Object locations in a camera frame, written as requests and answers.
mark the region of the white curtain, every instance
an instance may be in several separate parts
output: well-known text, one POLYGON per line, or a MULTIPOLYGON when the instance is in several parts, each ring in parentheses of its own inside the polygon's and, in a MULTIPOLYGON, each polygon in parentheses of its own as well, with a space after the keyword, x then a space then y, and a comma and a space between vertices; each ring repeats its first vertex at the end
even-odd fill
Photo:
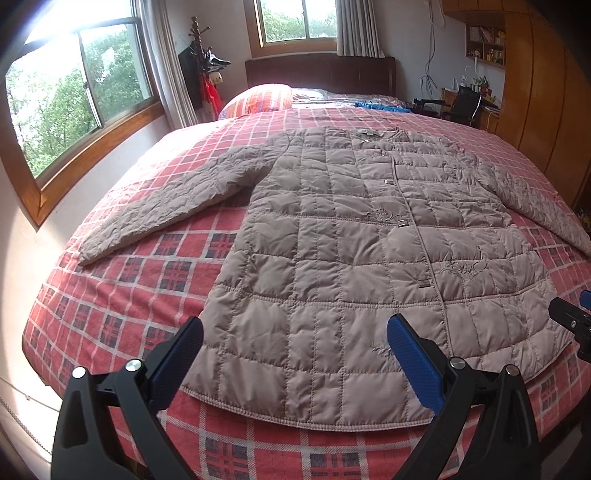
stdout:
POLYGON ((372 0, 336 0, 337 54, 380 58, 372 0))
POLYGON ((142 19, 158 94, 168 122, 174 129, 198 124, 174 49, 165 0, 140 0, 139 16, 142 19))

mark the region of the chair armrest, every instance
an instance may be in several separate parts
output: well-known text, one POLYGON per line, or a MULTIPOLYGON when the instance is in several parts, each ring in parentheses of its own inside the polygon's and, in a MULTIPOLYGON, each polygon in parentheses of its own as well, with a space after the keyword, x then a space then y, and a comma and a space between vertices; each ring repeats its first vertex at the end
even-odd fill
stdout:
POLYGON ((451 107, 451 105, 448 105, 445 102, 445 100, 417 100, 417 99, 414 99, 414 104, 417 106, 423 106, 423 105, 426 105, 427 103, 432 103, 433 105, 441 105, 441 106, 451 107))

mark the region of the white wall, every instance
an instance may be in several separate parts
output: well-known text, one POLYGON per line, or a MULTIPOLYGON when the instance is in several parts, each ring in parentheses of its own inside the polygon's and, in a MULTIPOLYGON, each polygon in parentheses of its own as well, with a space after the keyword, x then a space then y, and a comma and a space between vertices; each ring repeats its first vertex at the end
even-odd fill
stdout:
MULTIPOLYGON (((378 34, 386 55, 398 60, 397 96, 412 101, 423 98, 420 79, 424 75, 429 57, 430 21, 423 0, 374 0, 378 19, 378 34)), ((474 62, 466 58, 465 24, 445 17, 444 29, 437 0, 433 0, 436 24, 436 56, 431 64, 431 76, 438 87, 451 87, 452 78, 458 81, 471 65, 468 78, 474 78, 474 62)), ((212 29, 203 34, 204 46, 213 46, 215 54, 232 63, 222 72, 224 84, 219 91, 224 100, 230 100, 246 89, 244 62, 251 58, 243 0, 167 0, 168 16, 177 48, 181 37, 189 32, 187 22, 195 14, 202 28, 212 29)), ((479 66, 480 75, 486 75, 493 94, 502 97, 505 72, 494 66, 479 66)))
POLYGON ((247 88, 244 63, 251 58, 244 3, 242 0, 166 0, 168 19, 177 52, 184 50, 191 39, 191 16, 199 27, 211 27, 202 35, 203 48, 213 47, 221 59, 232 62, 222 71, 224 83, 218 88, 222 100, 231 100, 247 88))
MULTIPOLYGON (((21 335, 41 284, 66 242, 104 194, 143 153, 170 131, 164 116, 145 126, 101 160, 35 231, 22 212, 0 163, 0 376, 33 398, 59 408, 60 399, 45 387, 21 350, 21 335)), ((57 413, 27 401, 0 381, 0 395, 18 417, 51 448, 57 413)), ((0 422, 34 474, 49 478, 49 455, 20 429, 0 406, 0 422)))
MULTIPOLYGON (((425 75, 429 58, 428 4, 423 0, 374 0, 374 8, 382 50, 398 60, 397 96, 406 101, 429 98, 426 90, 421 93, 421 77, 425 75)), ((466 58, 466 24, 442 17, 437 0, 433 0, 433 12, 436 52, 431 62, 431 77, 439 88, 451 88, 452 79, 459 82, 463 74, 471 82, 475 77, 474 61, 466 58)), ((480 64, 478 74, 488 78, 500 105, 505 70, 480 64)), ((439 98, 439 92, 433 96, 439 98)))

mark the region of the plaid bedsheet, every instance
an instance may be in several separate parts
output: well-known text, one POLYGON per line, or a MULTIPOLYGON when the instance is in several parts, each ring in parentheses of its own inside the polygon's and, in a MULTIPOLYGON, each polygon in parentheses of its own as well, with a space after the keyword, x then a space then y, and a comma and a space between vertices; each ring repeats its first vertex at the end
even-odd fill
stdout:
MULTIPOLYGON (((317 125, 403 127, 444 135, 527 179, 568 210, 533 164, 498 137, 422 116, 365 109, 287 110, 176 131, 147 152, 92 210, 43 285, 22 337, 25 355, 39 376, 62 394, 76 365, 92 373, 119 369, 130 358, 145 357, 189 316, 199 315, 236 238, 249 192, 83 270, 77 266, 77 252, 90 230, 123 205, 232 146, 257 144, 274 132, 317 125)), ((578 293, 591 287, 591 263, 544 228, 516 213, 513 217, 550 270, 560 295, 577 303, 578 293)), ((591 367, 575 352, 573 345, 567 347, 528 385, 542 436, 574 408, 591 384, 591 367)), ((127 454, 139 460, 121 414, 113 415, 127 454)), ((363 434, 299 430, 247 419, 182 391, 159 417, 200 478, 228 480, 390 479, 425 429, 363 434)), ((473 412, 446 468, 448 475, 457 471, 477 420, 473 412)))

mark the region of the pillow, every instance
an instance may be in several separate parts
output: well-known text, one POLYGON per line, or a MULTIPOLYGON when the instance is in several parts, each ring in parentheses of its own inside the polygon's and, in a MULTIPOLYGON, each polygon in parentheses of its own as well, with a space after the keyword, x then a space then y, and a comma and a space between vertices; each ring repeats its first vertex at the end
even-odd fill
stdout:
POLYGON ((320 88, 294 88, 294 102, 306 103, 326 100, 329 93, 320 88))
POLYGON ((293 92, 288 85, 268 83, 242 92, 222 109, 219 119, 260 112, 278 112, 291 108, 293 92))

